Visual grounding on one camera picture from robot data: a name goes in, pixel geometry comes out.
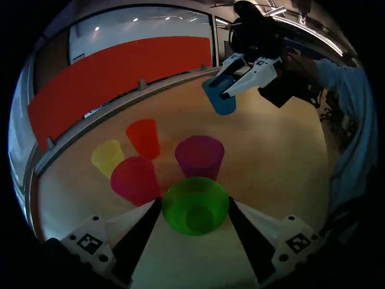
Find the red cup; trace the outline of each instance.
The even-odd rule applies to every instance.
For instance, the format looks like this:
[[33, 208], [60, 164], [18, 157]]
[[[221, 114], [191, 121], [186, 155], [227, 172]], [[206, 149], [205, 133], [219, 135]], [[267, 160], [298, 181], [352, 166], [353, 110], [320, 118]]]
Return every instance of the red cup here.
[[111, 187], [137, 207], [160, 196], [154, 165], [142, 157], [122, 161], [112, 172]]
[[153, 160], [160, 154], [155, 119], [144, 118], [135, 121], [127, 128], [126, 135], [142, 157]]
[[205, 177], [214, 181], [224, 155], [222, 143], [206, 135], [191, 136], [175, 150], [175, 158], [186, 177]]

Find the ceiling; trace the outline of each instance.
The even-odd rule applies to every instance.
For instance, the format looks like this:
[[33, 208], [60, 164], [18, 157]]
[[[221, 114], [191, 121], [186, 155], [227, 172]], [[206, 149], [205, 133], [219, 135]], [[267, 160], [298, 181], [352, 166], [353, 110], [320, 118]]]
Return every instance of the ceiling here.
[[[195, 0], [211, 6], [232, 5], [237, 0]], [[292, 22], [306, 26], [327, 37], [343, 51], [356, 55], [354, 48], [344, 36], [337, 22], [315, 0], [249, 0], [262, 13], [278, 7], [285, 7], [287, 12], [278, 15]]]

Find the green cup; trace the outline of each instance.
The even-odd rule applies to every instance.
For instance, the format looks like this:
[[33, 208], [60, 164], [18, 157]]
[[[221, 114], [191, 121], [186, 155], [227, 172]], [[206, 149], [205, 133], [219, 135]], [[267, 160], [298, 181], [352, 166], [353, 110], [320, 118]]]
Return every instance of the green cup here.
[[219, 228], [226, 219], [229, 198], [215, 181], [191, 177], [174, 184], [164, 194], [162, 212], [178, 232], [203, 235]]

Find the orange cup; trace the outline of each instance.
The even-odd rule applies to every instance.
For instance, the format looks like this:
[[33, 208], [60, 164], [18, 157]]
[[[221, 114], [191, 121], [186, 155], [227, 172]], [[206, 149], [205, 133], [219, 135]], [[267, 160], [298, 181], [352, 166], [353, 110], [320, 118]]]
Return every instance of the orange cup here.
[[131, 123], [126, 135], [140, 156], [153, 160], [160, 154], [155, 119], [143, 118]]

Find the table surface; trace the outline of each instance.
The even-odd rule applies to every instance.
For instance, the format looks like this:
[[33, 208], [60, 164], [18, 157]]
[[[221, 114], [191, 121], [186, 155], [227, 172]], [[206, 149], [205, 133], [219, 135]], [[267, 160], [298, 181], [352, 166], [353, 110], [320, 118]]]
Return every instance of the table surface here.
[[[315, 230], [329, 202], [328, 157], [315, 108], [297, 98], [278, 109], [257, 88], [237, 95], [237, 109], [217, 115], [202, 77], [155, 94], [91, 130], [42, 174], [39, 222], [44, 237], [63, 238], [92, 215], [110, 219], [135, 208], [111, 189], [90, 157], [103, 141], [116, 139], [126, 157], [137, 156], [127, 126], [157, 121], [161, 154], [154, 161], [162, 191], [183, 178], [174, 151], [191, 135], [210, 135], [225, 147], [217, 182], [232, 196], [274, 218], [295, 214]], [[133, 275], [133, 288], [253, 287], [254, 274], [229, 218], [205, 236], [174, 231], [163, 215]]]

